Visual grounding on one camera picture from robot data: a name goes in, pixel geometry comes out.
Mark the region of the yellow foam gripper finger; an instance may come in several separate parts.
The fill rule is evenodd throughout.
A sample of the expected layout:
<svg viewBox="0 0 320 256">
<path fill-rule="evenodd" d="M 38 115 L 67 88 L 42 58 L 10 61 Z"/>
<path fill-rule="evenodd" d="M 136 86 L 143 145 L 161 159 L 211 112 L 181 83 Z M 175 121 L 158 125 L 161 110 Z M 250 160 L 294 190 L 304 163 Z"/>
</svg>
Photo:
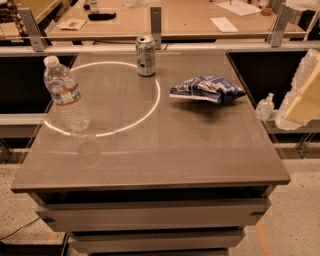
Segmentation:
<svg viewBox="0 0 320 256">
<path fill-rule="evenodd" d="M 320 52 L 309 49 L 301 59 L 293 77 L 293 92 L 296 97 L 320 95 Z"/>
<path fill-rule="evenodd" d="M 318 97 L 296 97 L 292 88 L 286 94 L 278 114 L 276 126 L 282 130 L 296 130 L 306 126 L 313 118 L 320 114 L 320 95 Z"/>
</svg>

